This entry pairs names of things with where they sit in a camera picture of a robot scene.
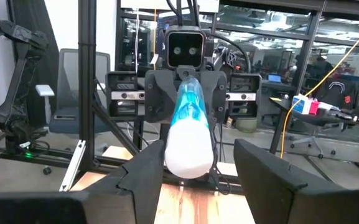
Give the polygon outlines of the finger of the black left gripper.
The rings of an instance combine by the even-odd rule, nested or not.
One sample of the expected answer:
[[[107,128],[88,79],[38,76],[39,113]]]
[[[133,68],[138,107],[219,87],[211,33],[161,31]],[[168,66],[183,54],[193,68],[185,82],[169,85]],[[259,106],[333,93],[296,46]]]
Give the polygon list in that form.
[[[172,70],[149,70],[144,79],[144,119],[149,123],[169,123],[172,119],[177,87]]]
[[[201,72],[201,86],[209,123],[222,123],[225,117],[227,78],[223,71]]]

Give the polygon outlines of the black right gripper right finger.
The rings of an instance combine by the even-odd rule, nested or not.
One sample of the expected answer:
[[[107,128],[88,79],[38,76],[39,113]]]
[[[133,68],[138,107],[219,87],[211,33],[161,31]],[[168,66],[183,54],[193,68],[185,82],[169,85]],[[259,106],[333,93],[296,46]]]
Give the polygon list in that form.
[[[233,157],[256,224],[359,224],[359,189],[317,177],[243,139]]]

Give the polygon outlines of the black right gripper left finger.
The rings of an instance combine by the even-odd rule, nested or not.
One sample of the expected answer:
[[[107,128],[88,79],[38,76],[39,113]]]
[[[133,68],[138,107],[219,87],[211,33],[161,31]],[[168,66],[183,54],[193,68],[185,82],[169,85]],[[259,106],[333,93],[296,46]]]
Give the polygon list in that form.
[[[0,224],[153,224],[163,155],[155,141],[80,191],[0,193]]]

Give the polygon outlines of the blue mouthwash bottle white cap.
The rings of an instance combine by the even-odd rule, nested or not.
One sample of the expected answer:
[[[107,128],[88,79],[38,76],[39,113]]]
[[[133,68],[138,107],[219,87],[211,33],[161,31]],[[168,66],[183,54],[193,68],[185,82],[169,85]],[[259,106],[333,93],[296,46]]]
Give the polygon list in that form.
[[[179,86],[164,160],[169,171],[183,179],[201,177],[213,165],[203,91],[195,77],[187,77]]]

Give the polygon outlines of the olive green bag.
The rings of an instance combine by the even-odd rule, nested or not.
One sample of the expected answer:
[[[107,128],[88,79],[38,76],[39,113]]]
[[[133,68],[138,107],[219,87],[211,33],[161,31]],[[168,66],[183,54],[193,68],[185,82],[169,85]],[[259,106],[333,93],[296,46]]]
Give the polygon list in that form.
[[[244,133],[254,133],[258,129],[258,119],[238,118],[235,122],[235,128]]]

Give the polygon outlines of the grey office chair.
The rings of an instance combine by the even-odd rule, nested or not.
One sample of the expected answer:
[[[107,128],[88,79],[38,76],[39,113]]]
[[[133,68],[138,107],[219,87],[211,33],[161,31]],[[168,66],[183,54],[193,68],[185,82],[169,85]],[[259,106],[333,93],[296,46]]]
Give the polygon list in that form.
[[[105,75],[110,72],[110,54],[96,52],[97,102],[106,111]],[[78,50],[61,49],[58,62],[57,90],[49,85],[36,85],[39,96],[44,97],[45,119],[51,133],[79,134],[79,69]],[[49,98],[55,97],[57,109],[51,112]],[[95,114],[95,134],[109,131]]]

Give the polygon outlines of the silver aluminium bar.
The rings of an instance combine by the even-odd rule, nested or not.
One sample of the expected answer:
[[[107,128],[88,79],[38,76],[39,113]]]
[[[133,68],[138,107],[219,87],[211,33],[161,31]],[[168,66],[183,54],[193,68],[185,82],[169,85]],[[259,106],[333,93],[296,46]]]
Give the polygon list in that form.
[[[66,170],[66,173],[64,175],[64,178],[62,180],[62,183],[60,185],[60,188],[59,188],[60,192],[66,192],[71,189],[71,187],[73,185],[73,181],[77,174],[78,168],[82,161],[82,157],[85,152],[85,149],[86,149],[86,141],[79,140],[77,143],[77,146],[74,150],[73,156],[70,160],[70,163],[68,165],[68,168]]]

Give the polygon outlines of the white blue red box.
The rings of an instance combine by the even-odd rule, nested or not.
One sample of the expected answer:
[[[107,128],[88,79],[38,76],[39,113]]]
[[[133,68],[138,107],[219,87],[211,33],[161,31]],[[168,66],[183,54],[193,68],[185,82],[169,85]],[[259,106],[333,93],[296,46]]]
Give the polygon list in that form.
[[[300,114],[316,115],[319,104],[317,100],[310,99],[301,94],[292,98],[292,110]]]

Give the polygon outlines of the person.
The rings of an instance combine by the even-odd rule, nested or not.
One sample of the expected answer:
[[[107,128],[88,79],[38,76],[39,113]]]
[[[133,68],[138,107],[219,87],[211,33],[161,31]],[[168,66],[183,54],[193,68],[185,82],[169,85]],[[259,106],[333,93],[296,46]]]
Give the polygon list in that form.
[[[316,79],[323,79],[333,69],[331,63],[326,61],[322,56],[318,56],[316,61],[312,64],[310,75]]]

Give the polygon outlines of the black chair with jacket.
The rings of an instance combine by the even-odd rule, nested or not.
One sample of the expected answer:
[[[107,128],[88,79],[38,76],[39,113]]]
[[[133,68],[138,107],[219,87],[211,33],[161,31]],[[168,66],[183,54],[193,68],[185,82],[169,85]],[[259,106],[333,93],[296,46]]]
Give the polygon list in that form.
[[[340,78],[328,78],[318,87],[315,98],[339,109],[354,110],[357,107],[359,83]]]

